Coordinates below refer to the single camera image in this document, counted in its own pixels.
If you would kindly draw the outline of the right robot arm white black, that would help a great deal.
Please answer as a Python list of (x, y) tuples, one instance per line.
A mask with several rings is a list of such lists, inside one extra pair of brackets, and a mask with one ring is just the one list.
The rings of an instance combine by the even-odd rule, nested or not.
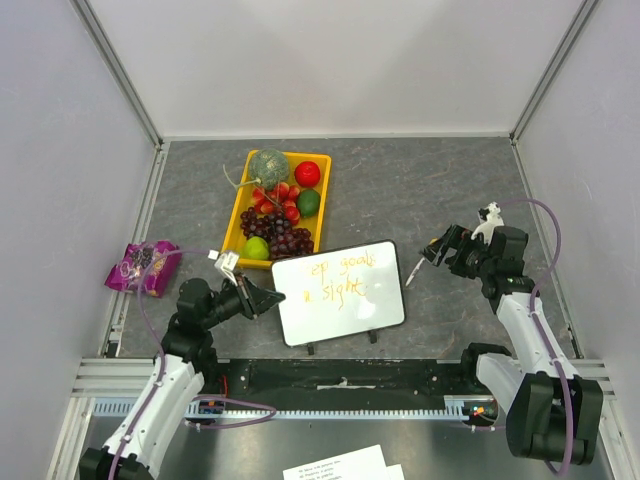
[(422, 251), (433, 265), (446, 264), (462, 278), (479, 279), (482, 294), (504, 326), (515, 349), (470, 345), (469, 362), (458, 368), (467, 392), (489, 389), (506, 413), (510, 452), (521, 458), (569, 465), (592, 462), (603, 405), (603, 391), (584, 378), (563, 354), (551, 331), (534, 281), (524, 273), (529, 236), (497, 226), (489, 239), (450, 226)]

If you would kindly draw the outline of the small whiteboard black frame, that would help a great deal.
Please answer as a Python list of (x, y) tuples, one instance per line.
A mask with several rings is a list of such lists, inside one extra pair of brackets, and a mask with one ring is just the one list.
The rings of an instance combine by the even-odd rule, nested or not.
[(391, 240), (272, 264), (284, 343), (290, 347), (398, 326), (406, 320)]

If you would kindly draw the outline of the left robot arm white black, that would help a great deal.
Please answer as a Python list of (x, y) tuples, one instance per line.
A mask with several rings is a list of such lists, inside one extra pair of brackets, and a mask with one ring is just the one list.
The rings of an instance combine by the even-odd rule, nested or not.
[(201, 278), (185, 281), (149, 380), (112, 436), (82, 455), (79, 477), (156, 479), (188, 406), (223, 383), (211, 329), (237, 315), (255, 319), (284, 300), (240, 273), (219, 291)]

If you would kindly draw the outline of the white whiteboard marker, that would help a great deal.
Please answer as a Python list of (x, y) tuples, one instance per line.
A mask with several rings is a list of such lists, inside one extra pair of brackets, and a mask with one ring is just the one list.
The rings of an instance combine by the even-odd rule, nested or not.
[(425, 261), (424, 257), (421, 257), (418, 262), (416, 263), (416, 265), (414, 266), (414, 268), (411, 270), (409, 276), (407, 277), (407, 280), (405, 282), (405, 287), (408, 287), (411, 282), (414, 280), (414, 278), (416, 277), (416, 275), (418, 274), (421, 266), (423, 265)]

